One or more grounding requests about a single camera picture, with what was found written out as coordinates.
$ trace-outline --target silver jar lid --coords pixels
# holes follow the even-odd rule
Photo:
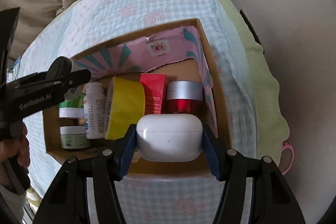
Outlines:
[[[167,100],[189,99],[203,101],[203,85],[193,81],[174,81],[167,86]]]

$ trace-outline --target light blue quilt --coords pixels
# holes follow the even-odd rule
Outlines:
[[[232,147],[256,157],[256,122],[250,69],[235,26],[218,0],[80,0],[59,15],[23,54],[10,80],[48,70],[113,37],[171,21],[199,18],[215,56],[230,119]],[[25,119],[31,144],[32,186],[44,195],[59,164],[45,153],[42,113]],[[211,223],[223,190],[212,178],[134,180],[116,184],[127,223]],[[242,223],[247,223],[251,181]]]

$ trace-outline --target white earbuds case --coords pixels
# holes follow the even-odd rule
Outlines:
[[[136,144],[145,160],[181,162],[202,149],[202,123],[191,114],[149,114],[136,126]]]

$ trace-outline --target red jar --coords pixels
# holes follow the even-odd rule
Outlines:
[[[167,86],[169,113],[196,115],[202,107],[203,85],[193,81],[174,81]]]

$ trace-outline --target green label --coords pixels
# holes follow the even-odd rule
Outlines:
[[[85,96],[85,93],[81,93],[75,100],[73,101],[67,101],[59,104],[59,108],[63,107],[76,107],[76,108],[83,108],[83,98]]]
[[[82,135],[61,135],[62,148],[81,149],[90,147],[90,140],[85,134]]]

